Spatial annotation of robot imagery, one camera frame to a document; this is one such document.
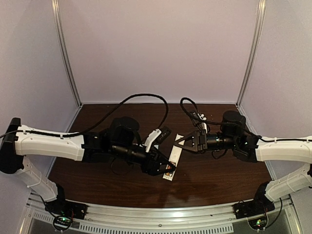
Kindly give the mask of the orange AA battery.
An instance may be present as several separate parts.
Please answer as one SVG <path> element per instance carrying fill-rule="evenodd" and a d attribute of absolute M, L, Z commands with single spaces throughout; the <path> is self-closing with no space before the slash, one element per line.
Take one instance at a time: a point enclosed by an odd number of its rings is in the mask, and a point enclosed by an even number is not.
<path fill-rule="evenodd" d="M 171 166 L 167 165 L 166 169 L 171 170 Z M 170 176 L 170 175 L 171 175 L 171 172 L 167 172 L 165 175 L 166 175 L 166 176 Z"/>

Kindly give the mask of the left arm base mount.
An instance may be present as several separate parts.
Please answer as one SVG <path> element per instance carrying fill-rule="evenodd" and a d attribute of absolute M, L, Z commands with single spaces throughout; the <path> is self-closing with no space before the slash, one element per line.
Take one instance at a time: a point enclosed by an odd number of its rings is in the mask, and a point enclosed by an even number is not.
<path fill-rule="evenodd" d="M 43 204 L 45 210 L 53 217 L 53 227 L 59 232 L 68 230 L 74 223 L 74 219 L 83 220 L 88 208 L 86 204 L 68 200 L 44 201 Z"/>

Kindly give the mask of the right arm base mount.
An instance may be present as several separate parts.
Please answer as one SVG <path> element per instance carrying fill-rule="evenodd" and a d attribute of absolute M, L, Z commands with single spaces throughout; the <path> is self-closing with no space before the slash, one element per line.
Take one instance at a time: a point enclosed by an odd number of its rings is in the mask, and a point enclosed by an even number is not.
<path fill-rule="evenodd" d="M 263 231 L 269 225 L 268 212 L 273 211 L 273 203 L 264 204 L 255 200 L 240 201 L 233 205 L 236 219 L 247 218 L 248 225 L 255 231 Z"/>

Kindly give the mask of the white remote control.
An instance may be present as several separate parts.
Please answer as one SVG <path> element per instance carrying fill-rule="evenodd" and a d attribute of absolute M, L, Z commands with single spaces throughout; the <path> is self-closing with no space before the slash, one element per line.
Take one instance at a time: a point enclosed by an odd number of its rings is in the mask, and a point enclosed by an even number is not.
<path fill-rule="evenodd" d="M 169 161 L 177 168 L 177 164 L 178 164 L 178 161 L 180 159 L 180 155 L 181 155 L 181 152 L 182 152 L 182 148 L 180 147 L 177 147 L 177 146 L 173 146 L 172 150 L 171 150 L 171 154 L 170 154 L 170 157 L 169 157 Z M 165 180 L 169 180 L 169 181 L 172 181 L 174 176 L 172 178 L 169 178 L 168 176 L 165 175 L 165 173 L 163 174 L 163 179 Z"/>

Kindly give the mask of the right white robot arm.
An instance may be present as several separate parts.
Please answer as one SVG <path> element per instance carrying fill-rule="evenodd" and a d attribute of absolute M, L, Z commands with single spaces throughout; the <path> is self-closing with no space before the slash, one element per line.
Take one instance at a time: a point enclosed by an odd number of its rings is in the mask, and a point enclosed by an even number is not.
<path fill-rule="evenodd" d="M 245 129 L 246 118 L 237 111 L 224 112 L 219 126 L 220 132 L 210 134 L 201 128 L 176 140 L 174 145 L 196 154 L 232 150 L 234 157 L 244 162 L 284 160 L 304 163 L 301 168 L 278 180 L 261 184 L 246 207 L 249 211 L 263 212 L 281 197 L 312 185 L 311 136 L 270 138 L 255 135 Z"/>

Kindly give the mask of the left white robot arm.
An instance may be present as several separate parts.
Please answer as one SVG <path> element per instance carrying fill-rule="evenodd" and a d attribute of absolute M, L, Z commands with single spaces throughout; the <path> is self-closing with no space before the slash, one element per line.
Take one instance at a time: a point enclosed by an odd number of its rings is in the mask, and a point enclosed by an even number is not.
<path fill-rule="evenodd" d="M 37 192 L 47 211 L 74 215 L 77 209 L 65 199 L 64 189 L 51 182 L 31 163 L 28 155 L 55 156 L 73 161 L 100 163 L 119 158 L 136 164 L 151 176 L 174 172 L 176 166 L 155 148 L 171 131 L 167 127 L 152 131 L 141 143 L 139 123 L 131 117 L 115 118 L 108 129 L 99 133 L 58 133 L 39 131 L 13 118 L 0 144 L 0 170 L 18 176 Z"/>

